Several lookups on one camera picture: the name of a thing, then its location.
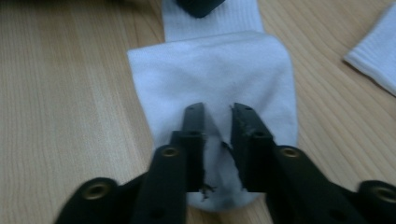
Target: wooden table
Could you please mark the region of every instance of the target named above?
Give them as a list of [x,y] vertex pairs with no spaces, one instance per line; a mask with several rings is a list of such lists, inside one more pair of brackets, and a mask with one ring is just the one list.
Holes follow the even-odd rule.
[[[331,181],[396,185],[396,100],[342,61],[391,0],[260,0],[295,68],[299,147]],[[126,51],[163,42],[160,0],[2,0],[0,223],[51,223],[82,182],[143,173],[151,136]],[[262,199],[188,223],[271,223]]]

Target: white cloth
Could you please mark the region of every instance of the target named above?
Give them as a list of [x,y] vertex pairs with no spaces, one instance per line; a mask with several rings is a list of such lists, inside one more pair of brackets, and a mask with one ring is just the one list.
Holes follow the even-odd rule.
[[176,0],[163,0],[166,42],[240,31],[263,33],[256,0],[226,0],[201,19],[190,16],[175,2]]
[[290,57],[273,36],[242,32],[169,42],[128,51],[135,88],[155,147],[180,130],[184,108],[203,102],[211,117],[205,146],[205,182],[217,187],[202,202],[208,211],[243,206],[257,194],[241,190],[236,168],[220,141],[229,143],[230,105],[253,107],[280,145],[296,146],[297,118]]
[[396,3],[344,59],[396,96]]

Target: wood grain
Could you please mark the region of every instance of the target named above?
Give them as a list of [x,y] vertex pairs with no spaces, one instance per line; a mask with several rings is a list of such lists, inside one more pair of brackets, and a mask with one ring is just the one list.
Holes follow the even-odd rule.
[[[337,184],[396,185],[395,97],[342,61],[390,0],[260,0],[295,69],[299,147]],[[143,173],[151,136],[126,50],[163,42],[160,0],[0,3],[0,223],[51,223],[82,182]],[[188,223],[271,223],[262,199]]]

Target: black object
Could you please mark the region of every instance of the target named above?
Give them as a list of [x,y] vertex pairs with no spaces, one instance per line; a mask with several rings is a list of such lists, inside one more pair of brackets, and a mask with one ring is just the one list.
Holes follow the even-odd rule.
[[223,2],[224,0],[177,0],[184,10],[196,18],[205,17]]
[[[118,186],[95,178],[83,184],[56,223],[169,223],[186,219],[186,192],[204,183],[204,105],[185,110],[181,131],[157,148],[149,170]],[[298,148],[277,146],[253,108],[234,104],[232,147],[242,185],[265,192],[274,223],[396,223],[396,188],[362,182],[352,192],[330,182]]]

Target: table surface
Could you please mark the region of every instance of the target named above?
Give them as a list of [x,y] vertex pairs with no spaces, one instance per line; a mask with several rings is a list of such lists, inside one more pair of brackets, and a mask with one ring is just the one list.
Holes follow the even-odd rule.
[[[331,181],[396,185],[396,101],[342,61],[390,0],[260,0],[290,51],[299,147]],[[126,51],[163,42],[160,0],[2,0],[0,223],[51,223],[82,182],[146,171],[152,140]],[[271,223],[262,197],[188,223]]]

